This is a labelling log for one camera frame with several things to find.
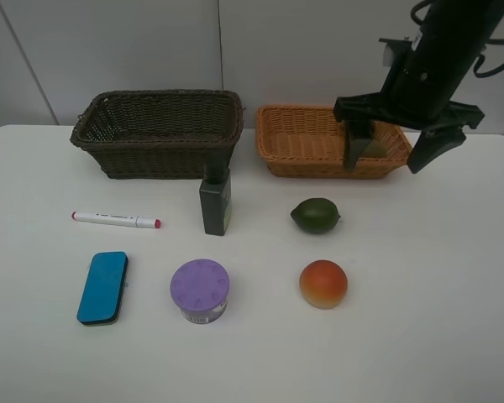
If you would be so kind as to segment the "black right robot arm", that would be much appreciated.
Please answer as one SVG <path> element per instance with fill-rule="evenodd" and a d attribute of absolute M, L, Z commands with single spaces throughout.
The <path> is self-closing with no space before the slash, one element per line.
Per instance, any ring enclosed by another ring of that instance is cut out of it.
<path fill-rule="evenodd" d="M 407 159 L 413 174 L 466 140 L 484 113 L 452 101 L 468 71 L 479 79 L 504 71 L 504 39 L 492 34 L 504 0 L 421 1 L 410 12 L 414 39 L 384 39 L 390 70 L 379 92 L 338 97 L 336 120 L 345 126 L 344 168 L 352 171 L 372 141 L 375 121 L 420 131 Z"/>

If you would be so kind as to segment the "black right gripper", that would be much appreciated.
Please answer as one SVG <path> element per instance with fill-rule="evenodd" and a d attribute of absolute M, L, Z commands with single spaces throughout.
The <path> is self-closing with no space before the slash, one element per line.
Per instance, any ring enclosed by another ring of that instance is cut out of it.
<path fill-rule="evenodd" d="M 461 128 L 478 127 L 485 114 L 476 106 L 446 98 L 433 74 L 412 63 L 414 51 L 404 66 L 390 67 L 379 92 L 338 97 L 333 115 L 345 126 L 344 168 L 352 172 L 360 156 L 373 141 L 371 120 L 422 130 L 407 166 L 417 174 L 440 155 L 466 140 Z"/>

